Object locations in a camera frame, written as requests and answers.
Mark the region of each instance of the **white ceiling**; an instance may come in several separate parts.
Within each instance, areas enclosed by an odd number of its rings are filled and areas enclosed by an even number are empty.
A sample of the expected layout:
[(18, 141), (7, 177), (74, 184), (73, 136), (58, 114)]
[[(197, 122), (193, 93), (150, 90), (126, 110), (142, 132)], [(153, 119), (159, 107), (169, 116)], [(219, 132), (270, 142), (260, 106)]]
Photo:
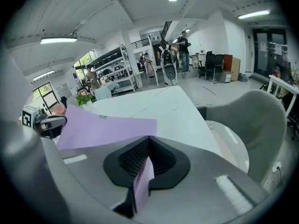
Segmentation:
[[(29, 75), (49, 68), (68, 69), (122, 28), (145, 31), (165, 21), (181, 21), (176, 28), (179, 31), (207, 19), (219, 8), (237, 16), (268, 7), (277, 5), (273, 0), (27, 0), (7, 25), (4, 40), (16, 63)], [(274, 11), (271, 22), (285, 23), (281, 11)], [(83, 19), (87, 19), (84, 25), (80, 24)], [(75, 30), (76, 43), (39, 44), (43, 36), (69, 35)]]

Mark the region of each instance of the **black door frame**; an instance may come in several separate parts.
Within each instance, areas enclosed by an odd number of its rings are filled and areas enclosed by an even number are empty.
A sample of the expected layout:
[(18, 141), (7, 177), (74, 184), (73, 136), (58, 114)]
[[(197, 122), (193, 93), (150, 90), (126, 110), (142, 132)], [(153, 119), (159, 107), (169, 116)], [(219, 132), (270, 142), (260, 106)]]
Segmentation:
[[(50, 85), (50, 87), (51, 87), (51, 91), (49, 91), (49, 92), (46, 93), (45, 95), (42, 95), (41, 92), (39, 91), (39, 88), (41, 88), (42, 86), (44, 86), (44, 85), (46, 85), (46, 84), (49, 84), (49, 85)], [(36, 91), (36, 90), (38, 90), (38, 93), (41, 95), (41, 97), (42, 97), (42, 99), (43, 99), (43, 103), (44, 103), (44, 105), (46, 106), (46, 108), (48, 109), (48, 111), (50, 112), (50, 114), (52, 114), (52, 112), (51, 112), (50, 109), (51, 109), (53, 106), (55, 106), (56, 104), (59, 104), (59, 101), (58, 101), (58, 99), (57, 99), (57, 97), (56, 97), (56, 95), (55, 95), (55, 93), (54, 93), (54, 91), (53, 91), (53, 87), (52, 87), (51, 83), (50, 83), (50, 82), (47, 82), (47, 83), (45, 83), (45, 84), (42, 84), (42, 85), (40, 85), (39, 87), (37, 87), (36, 89), (34, 89), (33, 92)], [(49, 95), (49, 94), (51, 94), (51, 93), (53, 93), (53, 95), (54, 95), (54, 97), (55, 97), (55, 99), (56, 99), (56, 102), (55, 102), (54, 104), (48, 106), (48, 105), (47, 105), (47, 102), (46, 102), (45, 99), (44, 99), (44, 97), (47, 96), (47, 95)]]
[(257, 43), (257, 34), (258, 33), (266, 33), (267, 35), (267, 40), (268, 40), (268, 62), (267, 62), (267, 71), (265, 72), (265, 74), (260, 74), (263, 75), (265, 77), (268, 77), (268, 75), (271, 75), (273, 73), (273, 64), (271, 64), (273, 62), (272, 59), (272, 53), (271, 53), (271, 49), (275, 47), (273, 43), (273, 39), (272, 39), (272, 34), (281, 34), (284, 37), (284, 45), (287, 45), (287, 40), (286, 40), (286, 31), (285, 29), (279, 29), (279, 28), (270, 28), (268, 30), (264, 30), (262, 28), (257, 28), (257, 29), (252, 29), (253, 32), (253, 41), (254, 41), (254, 51), (255, 51), (255, 59), (254, 59), (254, 73), (258, 73), (257, 71), (257, 62), (258, 62), (258, 43)]

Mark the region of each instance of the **white desk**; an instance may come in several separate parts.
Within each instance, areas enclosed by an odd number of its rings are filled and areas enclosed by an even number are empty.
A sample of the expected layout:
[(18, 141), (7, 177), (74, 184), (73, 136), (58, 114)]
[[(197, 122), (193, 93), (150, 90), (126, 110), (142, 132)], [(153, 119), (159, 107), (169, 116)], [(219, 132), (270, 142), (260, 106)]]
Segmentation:
[(93, 103), (90, 112), (105, 116), (157, 119), (158, 137), (223, 156), (206, 122), (179, 86), (99, 100)]
[(277, 95), (277, 91), (278, 91), (279, 86), (285, 88), (286, 90), (288, 90), (289, 92), (291, 92), (293, 94), (293, 98), (290, 102), (290, 105), (289, 105), (288, 109), (286, 110), (286, 116), (288, 116), (291, 109), (292, 109), (292, 107), (293, 107), (293, 105), (294, 105), (294, 103), (295, 103), (297, 94), (299, 94), (299, 88), (296, 87), (296, 86), (290, 85), (287, 82), (283, 81), (282, 79), (280, 79), (278, 77), (275, 77), (273, 75), (270, 75), (269, 77), (270, 77), (270, 82), (269, 82), (269, 86), (268, 86), (268, 90), (267, 90), (268, 93), (270, 93), (272, 83), (274, 82), (277, 85), (276, 90), (274, 92), (274, 96)]
[[(158, 82), (158, 76), (157, 76), (157, 70), (158, 69), (162, 69), (161, 66), (155, 66), (153, 67), (154, 68), (154, 72), (155, 72), (155, 78), (156, 78), (156, 83), (157, 83), (157, 87), (159, 87), (159, 82)], [(175, 71), (176, 71), (176, 84), (178, 83), (178, 73), (177, 73), (177, 69), (175, 68)]]

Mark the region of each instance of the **pink flower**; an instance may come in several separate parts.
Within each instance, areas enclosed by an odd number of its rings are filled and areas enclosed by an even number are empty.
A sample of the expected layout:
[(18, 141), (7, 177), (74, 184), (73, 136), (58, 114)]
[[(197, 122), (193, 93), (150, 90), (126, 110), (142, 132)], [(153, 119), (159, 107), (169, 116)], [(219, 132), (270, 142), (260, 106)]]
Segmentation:
[(87, 92), (87, 90), (80, 90), (79, 95), (80, 96), (88, 96), (88, 92)]

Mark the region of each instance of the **purple paper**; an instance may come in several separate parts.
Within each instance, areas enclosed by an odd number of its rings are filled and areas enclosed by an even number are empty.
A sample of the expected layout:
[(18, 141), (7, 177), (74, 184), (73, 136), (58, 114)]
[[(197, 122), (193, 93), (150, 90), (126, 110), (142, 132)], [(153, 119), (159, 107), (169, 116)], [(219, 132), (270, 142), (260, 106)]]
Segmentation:
[(149, 198), (149, 181), (154, 178), (154, 167), (148, 157), (139, 174), (134, 179), (134, 197), (136, 212), (139, 212)]
[(73, 105), (67, 107), (65, 116), (67, 123), (57, 142), (58, 149), (93, 147), (157, 133), (156, 119), (103, 119)]

